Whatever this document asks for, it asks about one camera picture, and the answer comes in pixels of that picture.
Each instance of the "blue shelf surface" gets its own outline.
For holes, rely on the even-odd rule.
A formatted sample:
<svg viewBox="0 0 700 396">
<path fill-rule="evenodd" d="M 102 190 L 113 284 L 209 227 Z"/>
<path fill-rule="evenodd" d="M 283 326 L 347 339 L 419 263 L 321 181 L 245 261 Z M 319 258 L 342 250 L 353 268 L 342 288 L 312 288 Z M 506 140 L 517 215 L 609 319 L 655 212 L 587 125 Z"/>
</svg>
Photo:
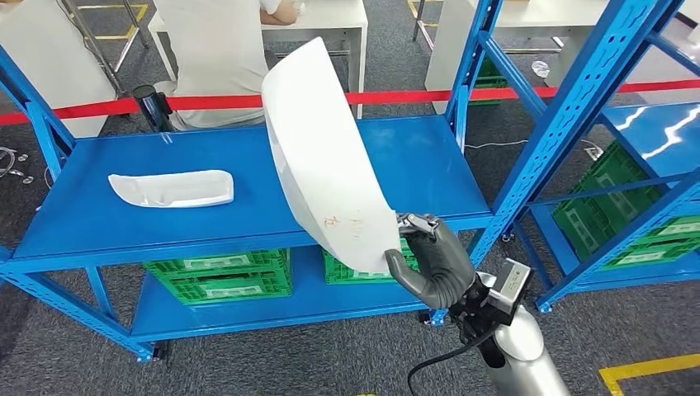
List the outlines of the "blue shelf surface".
<svg viewBox="0 0 700 396">
<path fill-rule="evenodd" d="M 157 341 L 425 309 L 398 284 L 326 285 L 319 247 L 291 249 L 289 297 L 220 304 L 180 304 L 147 273 L 131 328 Z"/>
<path fill-rule="evenodd" d="M 691 172 L 700 164 L 700 103 L 608 107 L 601 122 L 652 177 Z"/>
<path fill-rule="evenodd" d="M 394 210 L 433 213 L 455 229 L 489 223 L 490 209 L 443 116 L 360 120 L 357 125 Z M 264 127 L 171 136 L 171 144 L 159 134 L 79 139 L 13 259 L 49 265 L 59 255 L 65 267 L 77 267 L 315 244 L 289 211 Z M 140 208 L 122 201 L 107 182 L 112 173 L 203 169 L 233 175 L 232 203 Z"/>
<path fill-rule="evenodd" d="M 556 225 L 551 212 L 557 204 L 534 205 L 530 208 L 535 224 L 551 249 L 556 264 L 563 276 L 569 275 L 577 266 L 579 258 L 569 245 L 566 236 Z M 630 285 L 647 285 L 662 281 L 683 281 L 700 278 L 700 255 L 691 252 L 674 262 L 650 264 L 648 266 L 621 267 L 615 270 L 596 271 L 576 283 L 578 291 L 612 289 Z"/>
</svg>

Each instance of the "yellow floor marking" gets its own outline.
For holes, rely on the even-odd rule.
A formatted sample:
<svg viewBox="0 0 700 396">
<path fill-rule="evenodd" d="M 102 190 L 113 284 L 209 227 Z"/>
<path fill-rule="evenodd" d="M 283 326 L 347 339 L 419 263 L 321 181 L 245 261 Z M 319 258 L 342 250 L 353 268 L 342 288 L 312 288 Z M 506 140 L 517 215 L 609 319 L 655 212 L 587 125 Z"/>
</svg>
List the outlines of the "yellow floor marking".
<svg viewBox="0 0 700 396">
<path fill-rule="evenodd" d="M 624 393 L 617 383 L 619 380 L 692 369 L 698 366 L 700 366 L 700 353 L 693 353 L 691 355 L 668 357 L 655 361 L 641 361 L 630 365 L 619 365 L 618 367 L 605 367 L 598 370 L 598 372 L 603 377 L 603 382 L 605 382 L 612 396 L 623 396 Z"/>
<path fill-rule="evenodd" d="M 137 8 L 136 21 L 141 21 L 141 19 L 146 15 L 146 11 L 149 9 L 148 4 L 131 4 L 132 8 Z M 78 6 L 78 10 L 99 10 L 99 9 L 109 9 L 109 8 L 124 8 L 123 4 L 105 4 L 102 6 Z M 134 25 L 130 25 L 129 31 L 125 35 L 96 35 L 95 38 L 98 40 L 128 40 L 136 32 Z"/>
<path fill-rule="evenodd" d="M 425 0 L 425 2 L 441 2 L 443 0 Z M 414 1 L 413 0 L 406 0 L 406 2 L 409 4 L 409 10 L 411 11 L 412 14 L 414 14 L 414 19 L 418 17 L 418 11 L 415 9 Z M 423 25 L 425 27 L 438 27 L 437 23 L 427 23 L 423 22 Z"/>
</svg>

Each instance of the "blue metal shelf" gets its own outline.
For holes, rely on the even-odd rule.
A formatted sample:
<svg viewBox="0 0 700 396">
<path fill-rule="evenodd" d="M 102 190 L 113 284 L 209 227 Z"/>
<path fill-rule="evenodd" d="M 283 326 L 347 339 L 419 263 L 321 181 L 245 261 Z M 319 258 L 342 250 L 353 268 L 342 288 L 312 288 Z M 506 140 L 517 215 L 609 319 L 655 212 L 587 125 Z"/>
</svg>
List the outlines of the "blue metal shelf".
<svg viewBox="0 0 700 396">
<path fill-rule="evenodd" d="M 433 213 L 455 230 L 481 229 L 468 249 L 472 263 L 478 266 L 494 241 L 514 221 L 517 223 L 527 203 L 599 118 L 650 43 L 689 64 L 657 36 L 680 3 L 610 0 L 557 94 L 545 105 L 491 37 L 502 0 L 480 0 L 446 114 L 357 122 L 389 205 L 402 212 Z M 536 118 L 529 141 L 491 207 L 463 157 L 468 99 L 485 54 Z M 0 247 L 0 276 L 132 351 L 139 361 L 152 359 L 158 340 L 423 307 L 398 285 L 324 283 L 321 256 L 316 247 L 306 247 L 315 243 L 296 224 L 286 205 L 263 127 L 177 133 L 172 144 L 165 144 L 156 134 L 75 140 L 2 49 L 0 83 L 30 119 L 56 180 L 19 248 L 11 252 Z M 144 210 L 122 202 L 106 179 L 111 173 L 144 175 L 212 168 L 234 176 L 232 204 Z M 555 255 L 564 279 L 556 285 L 545 279 L 547 292 L 537 301 L 539 307 L 547 310 L 572 290 L 602 285 L 580 281 L 602 282 L 590 278 L 591 274 L 631 240 L 668 219 L 677 208 L 699 207 L 693 206 L 700 196 L 697 180 L 700 170 L 669 189 L 648 213 L 633 220 L 584 263 L 577 264 L 567 256 L 573 253 L 567 253 L 566 240 L 557 242 Z M 533 210 L 542 215 L 538 225 L 548 235 L 553 234 L 547 223 L 551 219 L 544 216 L 550 216 L 550 209 Z M 116 320 L 99 268 L 260 248 L 293 248 L 291 297 L 186 307 L 147 275 L 131 329 Z M 544 273 L 537 258 L 532 261 Z M 87 272 L 96 305 L 42 273 L 69 268 Z"/>
<path fill-rule="evenodd" d="M 291 249 L 292 293 L 188 307 L 146 275 L 131 336 L 137 341 L 239 332 L 426 308 L 398 284 L 326 285 L 319 247 Z"/>
<path fill-rule="evenodd" d="M 454 229 L 489 223 L 493 215 L 444 117 L 357 125 L 393 209 L 434 213 Z M 28 271 L 40 262 L 36 268 L 46 271 L 46 265 L 61 269 L 316 244 L 291 215 L 264 127 L 177 133 L 172 139 L 172 144 L 158 134 L 79 139 L 13 263 L 23 262 Z M 107 182 L 112 173 L 201 169 L 234 176 L 232 204 L 149 210 L 125 203 Z"/>
<path fill-rule="evenodd" d="M 561 274 L 567 276 L 581 264 L 581 261 L 551 216 L 551 212 L 555 208 L 556 205 L 534 205 L 531 208 L 531 212 L 532 217 L 535 219 L 535 224 L 540 229 L 542 236 L 554 255 Z M 674 262 L 591 272 L 581 277 L 575 286 L 575 291 L 647 285 L 654 283 L 653 280 L 658 280 L 660 277 L 666 278 L 666 281 L 700 279 L 700 255 L 696 252 L 691 252 Z"/>
<path fill-rule="evenodd" d="M 700 102 L 609 107 L 600 122 L 650 177 L 692 172 L 700 163 Z"/>
</svg>

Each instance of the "green crate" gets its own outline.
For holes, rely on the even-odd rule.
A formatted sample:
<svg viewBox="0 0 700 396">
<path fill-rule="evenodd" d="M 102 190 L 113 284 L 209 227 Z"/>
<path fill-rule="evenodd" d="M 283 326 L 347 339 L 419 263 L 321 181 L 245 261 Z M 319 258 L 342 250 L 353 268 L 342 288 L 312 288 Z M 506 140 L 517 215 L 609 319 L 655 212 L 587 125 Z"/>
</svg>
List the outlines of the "green crate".
<svg viewBox="0 0 700 396">
<path fill-rule="evenodd" d="M 579 182 L 581 188 L 575 192 L 599 190 L 617 186 L 625 182 L 615 182 L 610 173 L 589 173 Z M 629 222 L 648 209 L 661 197 L 657 187 L 642 187 L 634 190 L 614 191 L 590 197 L 598 203 L 616 231 L 622 231 Z"/>
<path fill-rule="evenodd" d="M 321 249 L 324 254 L 324 267 L 326 284 L 328 285 L 351 285 L 357 283 L 388 283 L 395 282 L 389 272 L 360 272 L 355 271 L 342 264 L 325 249 Z M 401 239 L 401 252 L 406 257 L 406 262 L 415 270 L 418 269 L 418 261 L 405 240 Z"/>
<path fill-rule="evenodd" d="M 289 249 L 257 250 L 224 256 L 145 262 L 144 268 L 159 279 L 276 271 L 287 265 Z"/>
<path fill-rule="evenodd" d="M 676 241 L 649 243 L 642 246 L 631 246 L 625 252 L 617 255 L 617 257 L 612 259 L 608 264 L 602 266 L 598 271 L 671 262 L 698 248 L 700 248 L 700 238 L 687 238 Z"/>
<path fill-rule="evenodd" d="M 474 84 L 474 88 L 505 88 L 507 86 L 508 82 L 499 74 L 481 77 L 481 73 L 479 73 L 479 77 L 476 78 Z M 500 99 L 494 99 L 493 101 L 469 101 L 468 106 L 498 105 L 500 102 Z"/>
<path fill-rule="evenodd" d="M 552 217 L 581 261 L 617 233 L 592 198 L 566 200 L 552 211 Z"/>
<path fill-rule="evenodd" d="M 639 238 L 635 245 L 675 239 L 700 238 L 700 216 L 677 217 Z"/>
<path fill-rule="evenodd" d="M 159 280 L 181 303 L 187 305 L 291 294 L 291 269 L 288 264 L 278 271 Z"/>
<path fill-rule="evenodd" d="M 491 61 L 491 59 L 484 58 L 484 61 L 481 62 L 481 68 L 479 69 L 479 74 L 476 75 L 476 77 L 503 77 L 501 72 L 499 71 L 499 68 L 496 67 L 496 64 Z"/>
<path fill-rule="evenodd" d="M 591 191 L 648 179 L 646 172 L 624 148 L 613 142 L 594 163 L 572 192 Z M 594 196 L 593 199 L 610 219 L 611 225 L 622 230 L 630 221 L 661 197 L 657 186 L 616 191 Z"/>
</svg>

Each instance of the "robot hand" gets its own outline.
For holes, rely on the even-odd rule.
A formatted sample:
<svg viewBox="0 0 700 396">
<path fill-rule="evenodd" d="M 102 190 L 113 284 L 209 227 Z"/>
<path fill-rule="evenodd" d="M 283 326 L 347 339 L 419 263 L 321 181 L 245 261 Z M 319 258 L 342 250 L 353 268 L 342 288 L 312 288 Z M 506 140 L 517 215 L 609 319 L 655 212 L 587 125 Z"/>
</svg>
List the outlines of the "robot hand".
<svg viewBox="0 0 700 396">
<path fill-rule="evenodd" d="M 384 253 L 391 275 L 428 307 L 453 306 L 476 280 L 459 239 L 442 220 L 430 215 L 402 214 L 398 220 L 420 272 L 408 266 L 401 252 L 391 249 Z"/>
</svg>

